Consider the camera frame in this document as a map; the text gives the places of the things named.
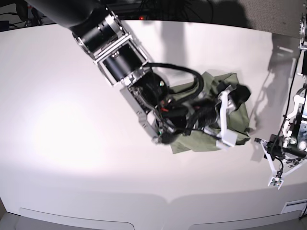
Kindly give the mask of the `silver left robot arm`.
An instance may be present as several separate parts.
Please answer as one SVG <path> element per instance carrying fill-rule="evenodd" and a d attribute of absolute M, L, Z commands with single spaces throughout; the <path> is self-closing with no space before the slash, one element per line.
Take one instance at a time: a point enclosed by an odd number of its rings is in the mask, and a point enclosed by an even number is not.
<path fill-rule="evenodd" d="M 284 179 L 307 162 L 307 83 L 293 97 L 293 111 L 286 113 L 277 135 L 255 138 L 261 145 L 272 177 L 268 185 L 281 187 Z"/>

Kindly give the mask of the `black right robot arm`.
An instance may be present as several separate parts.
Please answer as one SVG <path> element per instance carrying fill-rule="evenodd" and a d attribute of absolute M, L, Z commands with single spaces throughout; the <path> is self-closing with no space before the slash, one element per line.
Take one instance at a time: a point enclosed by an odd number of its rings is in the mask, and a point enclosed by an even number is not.
<path fill-rule="evenodd" d="M 238 132 L 228 116 L 250 97 L 241 84 L 205 89 L 197 71 L 166 63 L 152 63 L 133 34 L 100 0 L 32 0 L 30 4 L 54 23 L 69 29 L 78 46 L 94 61 L 138 117 L 157 144 L 169 145 L 180 135 L 201 132 L 219 148 L 238 144 Z"/>

